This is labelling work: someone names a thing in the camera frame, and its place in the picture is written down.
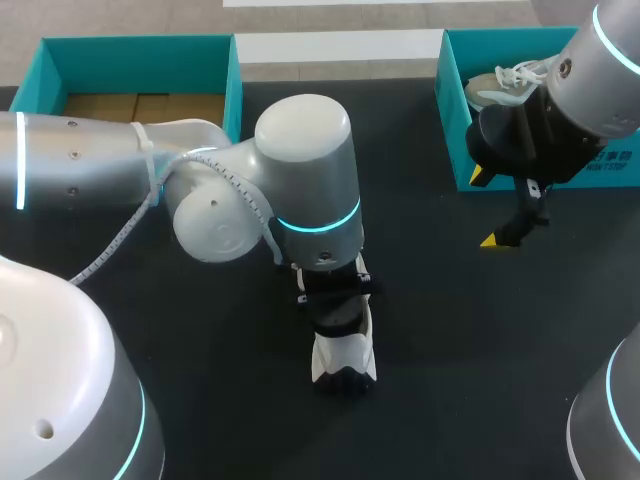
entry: cable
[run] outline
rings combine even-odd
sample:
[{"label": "cable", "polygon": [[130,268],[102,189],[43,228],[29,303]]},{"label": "cable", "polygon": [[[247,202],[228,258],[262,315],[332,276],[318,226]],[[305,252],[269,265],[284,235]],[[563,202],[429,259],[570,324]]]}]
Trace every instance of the cable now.
[{"label": "cable", "polygon": [[[162,175],[156,180],[157,189],[159,190],[160,188],[162,188],[162,186],[165,184],[165,182],[167,181],[171,173],[173,173],[173,171],[178,166],[184,163],[196,162],[212,168],[220,176],[222,176],[222,178],[224,178],[231,185],[233,185],[236,188],[236,190],[238,190],[238,192],[242,196],[242,199],[249,207],[249,210],[251,210],[251,213],[260,222],[260,225],[262,226],[264,238],[267,241],[267,244],[269,245],[269,247],[271,248],[271,251],[273,252],[274,262],[278,265],[281,265],[283,260],[282,260],[282,252],[280,251],[280,247],[278,247],[278,244],[276,243],[275,239],[273,238],[273,235],[271,234],[268,220],[263,217],[262,212],[260,212],[260,209],[258,208],[258,204],[255,202],[253,197],[251,197],[247,189],[244,188],[244,186],[242,185],[242,183],[240,182],[240,180],[236,175],[234,175],[232,172],[227,170],[225,167],[220,165],[217,161],[213,160],[212,158],[208,158],[200,155],[201,152],[213,151],[213,150],[216,150],[216,148],[214,147],[197,148],[195,150],[191,150],[185,153],[180,157],[176,157],[173,160],[171,160],[167,164],[167,167],[165,168]],[[102,267],[107,262],[107,260],[109,260],[109,258],[111,258],[111,256],[120,247],[120,245],[122,245],[122,242],[124,242],[124,240],[129,236],[129,234],[133,231],[135,226],[140,222],[140,220],[142,220],[142,217],[144,217],[144,215],[149,210],[149,207],[155,200],[154,191],[157,191],[157,190],[154,188],[151,188],[149,190],[149,194],[146,196],[146,198],[144,199],[140,207],[138,207],[138,210],[136,210],[136,213],[134,213],[133,216],[129,219],[129,221],[125,223],[124,227],[122,227],[122,229],[118,232],[118,234],[111,241],[111,243],[109,243],[107,248],[105,248],[104,251],[98,256],[98,258],[96,258],[82,272],[80,272],[78,275],[76,275],[71,280],[69,280],[69,282],[72,285],[76,285],[76,286],[80,285],[87,278],[89,278],[96,271],[98,271],[98,269],[100,269],[100,267]]]}]

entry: teal cardboard box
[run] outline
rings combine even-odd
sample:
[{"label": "teal cardboard box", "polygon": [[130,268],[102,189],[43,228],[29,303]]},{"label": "teal cardboard box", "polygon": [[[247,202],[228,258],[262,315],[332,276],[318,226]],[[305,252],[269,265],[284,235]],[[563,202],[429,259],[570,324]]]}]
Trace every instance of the teal cardboard box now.
[{"label": "teal cardboard box", "polygon": [[[496,176],[488,187],[469,185],[475,168],[465,134],[471,112],[463,86],[470,78],[560,53],[576,33],[574,27],[446,30],[442,38],[436,99],[456,185],[460,191],[512,190],[513,180]],[[559,187],[640,186],[640,135],[614,140],[569,183]]]},{"label": "teal cardboard box", "polygon": [[44,38],[11,111],[62,115],[74,96],[174,94],[192,105],[194,95],[218,94],[221,126],[239,141],[242,78],[233,35]]}]

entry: white shoe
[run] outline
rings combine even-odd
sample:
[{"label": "white shoe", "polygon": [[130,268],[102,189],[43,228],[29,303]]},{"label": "white shoe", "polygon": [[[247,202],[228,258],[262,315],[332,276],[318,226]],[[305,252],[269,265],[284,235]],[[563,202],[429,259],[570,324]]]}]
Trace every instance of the white shoe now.
[{"label": "white shoe", "polygon": [[464,89],[467,102],[478,112],[494,104],[522,105],[547,78],[557,57],[522,62],[513,68],[496,67],[495,73],[473,77]]},{"label": "white shoe", "polygon": [[[368,273],[362,259],[356,261],[359,273]],[[304,291],[298,271],[298,286]],[[369,308],[370,295],[363,295],[364,319],[361,333],[328,338],[315,334],[311,354],[311,380],[329,391],[363,392],[372,387],[378,376],[373,353],[373,321]]]}]

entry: white shoelace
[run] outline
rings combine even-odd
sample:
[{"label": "white shoelace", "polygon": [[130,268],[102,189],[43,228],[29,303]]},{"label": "white shoelace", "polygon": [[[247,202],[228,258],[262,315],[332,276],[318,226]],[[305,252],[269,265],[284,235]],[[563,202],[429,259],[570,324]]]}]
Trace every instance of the white shoelace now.
[{"label": "white shoelace", "polygon": [[523,85],[526,85],[528,82],[535,83],[536,85],[542,84],[547,74],[538,74],[530,70],[529,67],[534,63],[538,62],[536,60],[530,60],[519,63],[513,68],[496,67],[498,83],[505,90],[509,90],[511,87],[517,87],[520,83]]}]

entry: black table surface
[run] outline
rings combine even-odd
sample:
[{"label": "black table surface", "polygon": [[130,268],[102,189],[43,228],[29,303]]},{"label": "black table surface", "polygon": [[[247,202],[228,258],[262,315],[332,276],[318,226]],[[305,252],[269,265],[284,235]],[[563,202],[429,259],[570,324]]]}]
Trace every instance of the black table surface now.
[{"label": "black table surface", "polygon": [[[572,399],[640,313],[640,192],[555,190],[551,228],[480,249],[515,198],[456,192],[432,81],[246,85],[244,136],[304,92],[351,116],[377,388],[315,393],[267,247],[198,263],[155,209],[83,289],[159,411],[166,479],[572,479]],[[0,251],[69,277],[130,214],[4,210]]]}]

